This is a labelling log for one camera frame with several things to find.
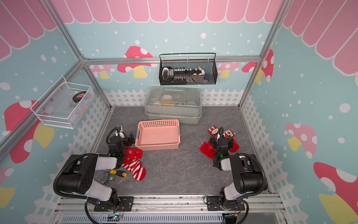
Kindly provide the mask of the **red snowflake santa sock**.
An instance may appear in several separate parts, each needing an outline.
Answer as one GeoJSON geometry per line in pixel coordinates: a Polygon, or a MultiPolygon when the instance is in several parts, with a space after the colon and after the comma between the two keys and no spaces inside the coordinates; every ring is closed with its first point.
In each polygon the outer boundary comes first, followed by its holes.
{"type": "Polygon", "coordinates": [[[124,167],[129,166],[133,162],[140,160],[142,156],[143,156],[143,151],[141,149],[126,147],[125,160],[122,165],[124,167]]]}

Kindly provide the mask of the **red white striped santa sock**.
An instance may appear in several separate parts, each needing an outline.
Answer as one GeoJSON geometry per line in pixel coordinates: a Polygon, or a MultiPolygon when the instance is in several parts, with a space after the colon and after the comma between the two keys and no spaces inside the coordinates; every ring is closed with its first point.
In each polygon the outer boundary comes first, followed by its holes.
{"type": "Polygon", "coordinates": [[[132,173],[133,178],[137,181],[142,181],[146,176],[146,169],[143,167],[139,159],[132,161],[125,161],[122,164],[126,170],[132,173]]]}

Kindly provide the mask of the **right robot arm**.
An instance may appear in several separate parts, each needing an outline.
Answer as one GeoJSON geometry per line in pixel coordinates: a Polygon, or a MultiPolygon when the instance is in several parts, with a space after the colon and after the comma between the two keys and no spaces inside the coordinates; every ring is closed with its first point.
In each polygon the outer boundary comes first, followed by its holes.
{"type": "Polygon", "coordinates": [[[241,200],[259,195],[268,188],[263,167],[255,155],[229,154],[229,150],[234,146],[234,139],[231,137],[212,137],[210,144],[215,149],[213,167],[221,171],[230,171],[233,182],[223,187],[218,196],[206,198],[208,210],[243,210],[241,200]]]}

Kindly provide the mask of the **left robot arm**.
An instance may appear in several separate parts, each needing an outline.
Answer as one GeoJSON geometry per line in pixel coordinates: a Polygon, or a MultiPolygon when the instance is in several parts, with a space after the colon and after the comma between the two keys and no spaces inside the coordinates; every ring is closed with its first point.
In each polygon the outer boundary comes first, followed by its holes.
{"type": "Polygon", "coordinates": [[[95,181],[94,174],[96,171],[105,170],[126,177],[127,174],[119,169],[125,161],[127,147],[134,142],[133,134],[129,137],[116,134],[106,139],[109,148],[106,155],[71,155],[53,182],[54,192],[62,197],[85,199],[86,202],[109,211],[122,207],[123,203],[117,195],[117,190],[95,181]]]}

